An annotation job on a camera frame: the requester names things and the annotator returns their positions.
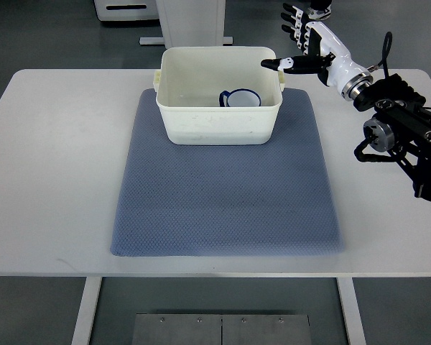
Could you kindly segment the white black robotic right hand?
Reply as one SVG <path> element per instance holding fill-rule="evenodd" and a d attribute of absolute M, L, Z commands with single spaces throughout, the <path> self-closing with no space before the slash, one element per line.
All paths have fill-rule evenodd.
<path fill-rule="evenodd" d="M 286 74 L 316 74 L 325 86 L 334 87 L 346 100 L 354 100 L 373 83 L 369 70 L 351 57 L 348 48 L 322 22 L 303 10 L 283 4 L 282 30 L 289 34 L 301 55 L 261 61 L 261 66 Z"/>

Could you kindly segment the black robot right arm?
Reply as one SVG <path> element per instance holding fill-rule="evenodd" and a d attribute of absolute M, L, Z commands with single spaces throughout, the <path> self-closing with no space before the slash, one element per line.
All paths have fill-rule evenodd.
<path fill-rule="evenodd" d="M 376 65 L 384 78 L 351 91 L 358 111 L 375 111 L 363 125 L 364 140 L 354 155 L 360 162 L 395 162 L 412 180 L 414 196 L 431 202 L 431 107 L 399 75 L 389 73 L 391 44 L 392 33 L 387 32 Z"/>

